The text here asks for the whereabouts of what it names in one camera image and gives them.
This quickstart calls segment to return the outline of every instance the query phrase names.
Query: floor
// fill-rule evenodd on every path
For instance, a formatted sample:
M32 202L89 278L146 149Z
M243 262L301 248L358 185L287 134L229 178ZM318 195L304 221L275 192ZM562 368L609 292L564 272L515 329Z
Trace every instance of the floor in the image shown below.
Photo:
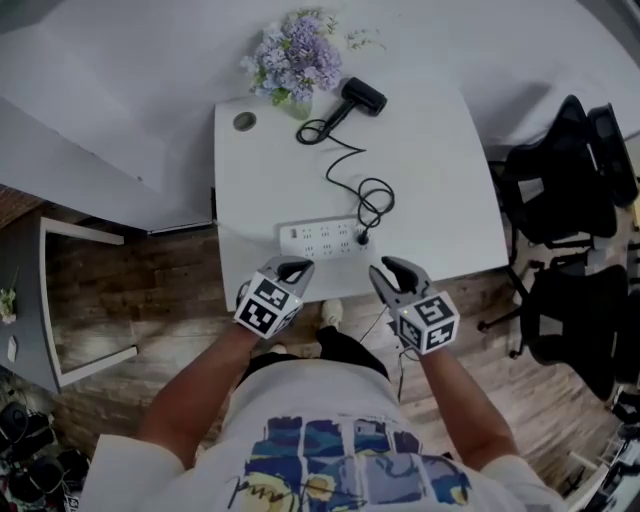
M50 235L47 281L63 366L131 343L140 348L138 357L53 397L56 427L68 442L88 452L100 433L134 433L157 391L204 350L230 318L215 229L158 238L127 232L122 247ZM523 455L541 476L557 486L573 468L569 450L591 458L601 453L617 421L568 367L542 367L528 354L517 361L506 357L509 326L488 335L476 330L479 319L512 306L506 275L484 272L441 286L463 316L452 350L507 418ZM397 387L399 350L386 315L376 323L383 309L380 302L367 296L345 300L344 305L342 330L360 339L371 329L363 343L387 365ZM293 353L313 355L317 315L317 304L306 306L280 341ZM403 369L402 410L432 453L453 451L421 369L405 358ZM206 445L215 441L218 428L219 423L211 429Z

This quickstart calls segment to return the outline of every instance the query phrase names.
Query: white power strip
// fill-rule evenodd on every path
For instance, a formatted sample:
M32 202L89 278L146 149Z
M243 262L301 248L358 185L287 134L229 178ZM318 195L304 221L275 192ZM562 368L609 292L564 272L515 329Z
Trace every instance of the white power strip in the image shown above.
M373 236L360 245L356 238L364 227L355 217L332 217L280 224L280 254L312 260L355 258L374 250Z

